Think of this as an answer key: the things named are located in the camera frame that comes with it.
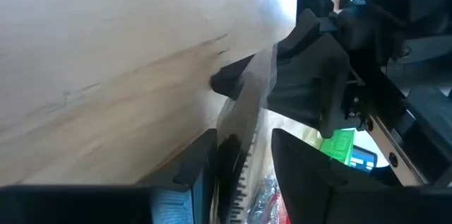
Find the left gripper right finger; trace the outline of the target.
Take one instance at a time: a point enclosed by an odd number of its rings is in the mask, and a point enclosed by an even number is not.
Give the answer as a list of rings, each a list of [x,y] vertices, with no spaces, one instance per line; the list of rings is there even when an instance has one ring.
[[[451,224],[451,189],[390,187],[274,129],[271,152],[291,223]]]

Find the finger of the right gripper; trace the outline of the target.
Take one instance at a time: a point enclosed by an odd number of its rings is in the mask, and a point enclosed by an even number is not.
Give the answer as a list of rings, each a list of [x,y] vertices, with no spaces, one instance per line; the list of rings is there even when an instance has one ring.
[[[347,52],[330,33],[321,33],[320,26],[307,8],[292,32],[275,45],[277,77],[268,107],[330,138],[339,128],[350,64]]]
[[[287,64],[301,54],[320,35],[320,19],[333,12],[332,0],[297,0],[295,26],[290,34],[271,48],[277,52],[277,63]],[[221,95],[232,96],[232,91],[239,82],[241,74],[251,61],[256,61],[254,55],[222,67],[210,77],[211,88]]]

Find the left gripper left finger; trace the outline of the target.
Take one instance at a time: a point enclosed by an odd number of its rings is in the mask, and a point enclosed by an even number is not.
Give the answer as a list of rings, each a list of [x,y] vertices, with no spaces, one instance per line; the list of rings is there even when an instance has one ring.
[[[207,223],[217,131],[205,131],[138,184],[10,185],[2,223]]]

